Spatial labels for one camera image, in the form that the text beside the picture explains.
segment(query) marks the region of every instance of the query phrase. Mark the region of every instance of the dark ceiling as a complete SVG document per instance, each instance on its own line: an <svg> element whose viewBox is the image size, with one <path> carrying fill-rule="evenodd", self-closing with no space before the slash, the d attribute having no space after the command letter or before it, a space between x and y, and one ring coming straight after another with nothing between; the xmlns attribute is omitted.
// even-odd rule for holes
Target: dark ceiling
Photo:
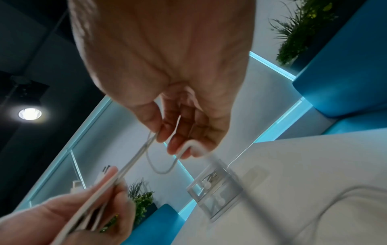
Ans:
<svg viewBox="0 0 387 245"><path fill-rule="evenodd" d="M56 28L66 8L65 0L0 0L0 216L15 209L104 96L79 57L68 15ZM18 119L31 104L42 117Z"/></svg>

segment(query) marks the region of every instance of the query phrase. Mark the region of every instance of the blue cushion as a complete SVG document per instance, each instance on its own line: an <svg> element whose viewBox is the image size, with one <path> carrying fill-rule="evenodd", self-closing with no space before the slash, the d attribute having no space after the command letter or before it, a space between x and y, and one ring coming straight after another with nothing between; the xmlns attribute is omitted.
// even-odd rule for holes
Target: blue cushion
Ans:
<svg viewBox="0 0 387 245"><path fill-rule="evenodd" d="M342 119L323 134L342 134L355 131L387 128L387 110L369 112Z"/></svg>
<svg viewBox="0 0 387 245"><path fill-rule="evenodd" d="M168 204L161 206L140 224L122 245L170 245L184 220Z"/></svg>
<svg viewBox="0 0 387 245"><path fill-rule="evenodd" d="M367 0L294 81L327 117L387 101L386 0Z"/></svg>

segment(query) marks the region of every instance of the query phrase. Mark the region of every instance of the ceiling light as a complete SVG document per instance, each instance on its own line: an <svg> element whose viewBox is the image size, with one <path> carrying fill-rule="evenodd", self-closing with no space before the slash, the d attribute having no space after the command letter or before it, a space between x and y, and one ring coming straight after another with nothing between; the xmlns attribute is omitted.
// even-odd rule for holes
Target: ceiling light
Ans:
<svg viewBox="0 0 387 245"><path fill-rule="evenodd" d="M42 116L42 112L36 108L25 108L19 112L19 117L24 120L36 120Z"/></svg>

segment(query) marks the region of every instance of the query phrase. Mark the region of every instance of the hand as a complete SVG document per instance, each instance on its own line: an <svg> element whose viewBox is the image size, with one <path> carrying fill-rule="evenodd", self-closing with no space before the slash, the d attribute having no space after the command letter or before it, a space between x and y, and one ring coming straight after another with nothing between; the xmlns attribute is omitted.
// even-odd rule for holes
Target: hand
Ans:
<svg viewBox="0 0 387 245"><path fill-rule="evenodd" d="M210 151L221 142L246 73L255 0L69 0L69 8L94 83L160 131L158 142L176 129L169 154L188 139ZM199 156L182 158L190 155Z"/></svg>
<svg viewBox="0 0 387 245"><path fill-rule="evenodd" d="M62 195L31 209L1 218L1 244L50 244L76 211L117 171L116 167L111 167L100 183L84 192ZM96 207L107 201L100 228L114 215L119 214L117 223L104 233L75 231L67 237L64 245L119 245L128 238L135 218L135 204L128 200L127 188L122 184L110 188L96 202Z"/></svg>

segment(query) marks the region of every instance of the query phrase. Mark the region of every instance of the white tabletop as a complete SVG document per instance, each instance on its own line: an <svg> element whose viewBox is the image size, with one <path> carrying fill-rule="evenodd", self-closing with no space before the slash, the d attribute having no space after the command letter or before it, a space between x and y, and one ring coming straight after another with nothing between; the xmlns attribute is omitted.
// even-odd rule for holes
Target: white tabletop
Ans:
<svg viewBox="0 0 387 245"><path fill-rule="evenodd" d="M231 168L291 231L298 231L346 187L387 188L387 129L252 145ZM332 207L317 244L385 244L387 209L349 199ZM215 223L197 206L173 245L276 244L239 202Z"/></svg>

